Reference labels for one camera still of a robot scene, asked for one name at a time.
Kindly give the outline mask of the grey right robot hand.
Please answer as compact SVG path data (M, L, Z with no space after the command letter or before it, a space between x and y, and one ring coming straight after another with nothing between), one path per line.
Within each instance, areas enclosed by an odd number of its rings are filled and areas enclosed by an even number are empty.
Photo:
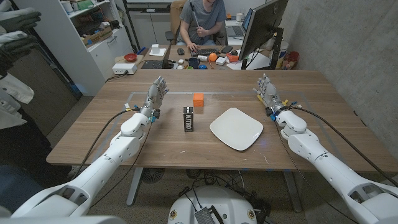
M266 73L263 74L262 78L258 78L257 88L253 88L253 91L265 105L268 116L277 117L286 110L287 106L283 104L274 84Z

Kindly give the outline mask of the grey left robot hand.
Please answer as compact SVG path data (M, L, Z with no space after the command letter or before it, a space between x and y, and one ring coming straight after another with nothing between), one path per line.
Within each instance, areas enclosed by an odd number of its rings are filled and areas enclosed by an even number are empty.
M149 119L152 117L159 119L162 100L168 92L169 89L167 88L165 79L159 76L149 87L144 105L140 108L140 113Z

